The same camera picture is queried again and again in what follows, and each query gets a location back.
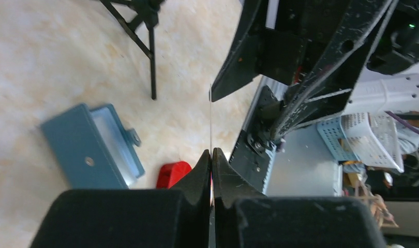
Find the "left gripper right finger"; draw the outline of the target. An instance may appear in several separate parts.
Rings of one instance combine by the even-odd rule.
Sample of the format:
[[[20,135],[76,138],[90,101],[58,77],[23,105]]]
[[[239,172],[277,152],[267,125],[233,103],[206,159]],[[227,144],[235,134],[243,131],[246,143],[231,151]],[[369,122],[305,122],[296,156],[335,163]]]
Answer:
[[[267,197],[212,155],[217,247],[386,247],[368,208],[350,197]]]

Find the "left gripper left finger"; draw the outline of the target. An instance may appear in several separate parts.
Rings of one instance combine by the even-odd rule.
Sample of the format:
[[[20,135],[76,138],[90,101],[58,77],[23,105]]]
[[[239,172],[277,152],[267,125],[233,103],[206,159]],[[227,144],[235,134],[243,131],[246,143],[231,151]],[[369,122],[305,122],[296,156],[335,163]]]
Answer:
[[[68,190],[31,247],[208,247],[211,155],[170,189]]]

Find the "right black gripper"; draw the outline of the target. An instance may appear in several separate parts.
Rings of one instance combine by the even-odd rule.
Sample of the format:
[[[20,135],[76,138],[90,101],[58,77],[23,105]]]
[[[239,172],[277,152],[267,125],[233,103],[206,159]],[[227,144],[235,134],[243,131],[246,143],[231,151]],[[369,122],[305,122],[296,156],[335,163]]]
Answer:
[[[339,116],[396,5],[244,1],[226,60],[211,86],[211,101],[260,74],[285,85],[300,82],[270,128],[272,139]]]

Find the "blue leather card holder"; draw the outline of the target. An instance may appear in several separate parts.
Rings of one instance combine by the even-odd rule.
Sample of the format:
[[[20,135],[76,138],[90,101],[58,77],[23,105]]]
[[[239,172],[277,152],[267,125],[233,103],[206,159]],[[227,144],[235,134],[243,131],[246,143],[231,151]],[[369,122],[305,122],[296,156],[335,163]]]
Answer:
[[[141,140],[110,103],[78,104],[40,128],[73,189],[128,189],[145,175],[134,149]]]

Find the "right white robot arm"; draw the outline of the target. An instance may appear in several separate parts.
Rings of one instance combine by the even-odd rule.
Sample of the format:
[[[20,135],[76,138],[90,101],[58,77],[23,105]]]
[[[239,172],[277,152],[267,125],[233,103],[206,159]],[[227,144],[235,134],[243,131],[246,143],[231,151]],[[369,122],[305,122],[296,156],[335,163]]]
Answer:
[[[263,75],[287,85],[261,108],[258,130],[275,140],[339,116],[363,69],[394,75],[419,63],[419,1],[245,1],[211,88],[218,101]]]

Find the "red rounded toy block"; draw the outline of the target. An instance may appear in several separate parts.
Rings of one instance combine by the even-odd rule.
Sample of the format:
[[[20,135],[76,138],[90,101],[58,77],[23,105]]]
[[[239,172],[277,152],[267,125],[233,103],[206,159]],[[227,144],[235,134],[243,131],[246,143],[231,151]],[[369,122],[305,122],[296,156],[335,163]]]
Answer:
[[[192,170],[185,161],[165,164],[161,167],[156,183],[157,189],[169,189]]]

